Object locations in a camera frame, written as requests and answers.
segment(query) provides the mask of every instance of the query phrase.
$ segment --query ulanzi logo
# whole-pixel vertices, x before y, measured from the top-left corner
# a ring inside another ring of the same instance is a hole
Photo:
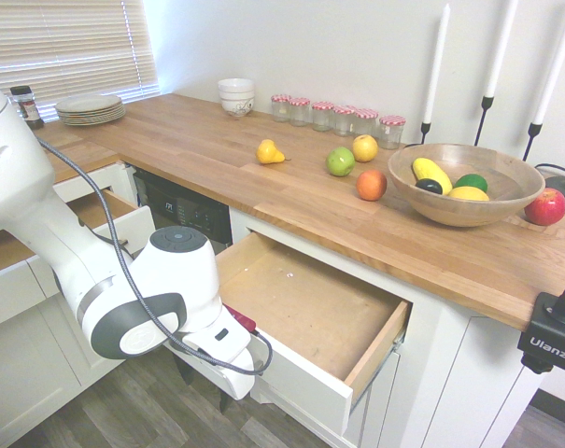
[[[535,345],[536,347],[542,348],[546,352],[550,352],[551,354],[556,355],[557,357],[561,357],[561,358],[565,359],[565,352],[564,351],[559,350],[556,347],[553,347],[552,345],[545,343],[541,339],[535,339],[535,337],[532,336],[530,343],[531,343],[531,345]]]

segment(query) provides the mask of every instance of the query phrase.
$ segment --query wooden floor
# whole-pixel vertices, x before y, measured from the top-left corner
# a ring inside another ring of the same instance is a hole
[[[219,390],[201,375],[187,386],[161,348],[121,364],[10,448],[327,446],[276,406],[251,398],[220,413]],[[565,448],[565,425],[529,407],[504,448]]]

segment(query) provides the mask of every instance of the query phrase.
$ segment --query baseboard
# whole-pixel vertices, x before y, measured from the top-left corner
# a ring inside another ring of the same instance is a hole
[[[565,401],[538,389],[531,399],[531,406],[565,423]]]

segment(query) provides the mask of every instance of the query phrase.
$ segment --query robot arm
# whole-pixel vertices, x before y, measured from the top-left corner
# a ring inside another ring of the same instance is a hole
[[[134,357],[169,338],[182,347],[180,357],[241,399],[254,382],[241,373],[258,371],[249,370],[248,332],[222,306],[207,238],[191,229],[162,229],[133,261],[81,227],[53,182],[43,148],[0,92],[0,230],[51,266],[93,350]]]

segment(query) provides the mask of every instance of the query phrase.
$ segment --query pear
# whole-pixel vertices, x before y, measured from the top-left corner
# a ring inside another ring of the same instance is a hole
[[[261,142],[256,155],[260,163],[280,163],[286,160],[284,154],[275,146],[274,141],[269,139]]]

